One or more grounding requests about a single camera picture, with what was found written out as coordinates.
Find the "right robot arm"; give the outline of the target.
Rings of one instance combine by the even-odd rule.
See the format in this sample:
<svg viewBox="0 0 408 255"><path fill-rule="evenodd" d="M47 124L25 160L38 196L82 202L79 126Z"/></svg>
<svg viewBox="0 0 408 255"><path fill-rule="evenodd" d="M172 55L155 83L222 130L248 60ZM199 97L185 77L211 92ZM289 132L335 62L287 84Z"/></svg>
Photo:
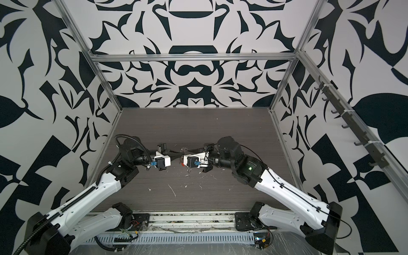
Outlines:
<svg viewBox="0 0 408 255"><path fill-rule="evenodd" d="M231 136L220 138L183 156L188 168L201 168L204 172L217 167L229 169L240 183L274 198L287 210L273 208L265 203L255 203L251 215L266 227L293 232L325 255L333 254L341 224L343 208L336 202L326 203L291 185L257 154L245 154L244 146Z"/></svg>

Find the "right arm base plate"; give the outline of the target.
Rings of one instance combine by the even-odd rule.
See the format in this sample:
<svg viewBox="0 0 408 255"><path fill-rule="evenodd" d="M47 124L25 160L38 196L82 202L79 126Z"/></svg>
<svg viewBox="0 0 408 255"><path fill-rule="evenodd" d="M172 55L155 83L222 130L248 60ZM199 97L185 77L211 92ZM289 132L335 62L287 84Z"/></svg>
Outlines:
<svg viewBox="0 0 408 255"><path fill-rule="evenodd" d="M249 212L236 212L235 229L239 232L261 231L261 230L277 230L275 226L265 226L258 218L252 216Z"/></svg>

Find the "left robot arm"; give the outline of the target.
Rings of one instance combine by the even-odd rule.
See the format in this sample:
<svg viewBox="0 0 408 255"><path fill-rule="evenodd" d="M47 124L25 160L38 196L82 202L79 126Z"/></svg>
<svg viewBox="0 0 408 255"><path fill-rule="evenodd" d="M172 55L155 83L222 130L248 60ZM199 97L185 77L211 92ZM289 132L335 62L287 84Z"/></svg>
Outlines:
<svg viewBox="0 0 408 255"><path fill-rule="evenodd" d="M68 255L83 242L98 234L128 225L132 210L119 203L106 212L86 221L83 218L112 194L124 188L139 173L138 166L165 170L182 152L160 144L148 150L138 137L119 134L114 137L117 156L98 174L97 180L70 201L43 215L32 215L25 231L25 240L14 254Z"/></svg>

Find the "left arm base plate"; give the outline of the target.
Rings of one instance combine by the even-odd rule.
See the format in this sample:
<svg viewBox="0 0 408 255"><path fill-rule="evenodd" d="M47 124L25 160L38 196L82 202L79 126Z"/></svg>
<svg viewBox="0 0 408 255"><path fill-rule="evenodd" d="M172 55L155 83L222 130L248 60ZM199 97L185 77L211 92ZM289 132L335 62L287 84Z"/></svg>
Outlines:
<svg viewBox="0 0 408 255"><path fill-rule="evenodd" d="M127 229L128 231L142 231L149 226L150 214L137 213L132 216L125 216L115 228L107 230L108 232L121 231Z"/></svg>

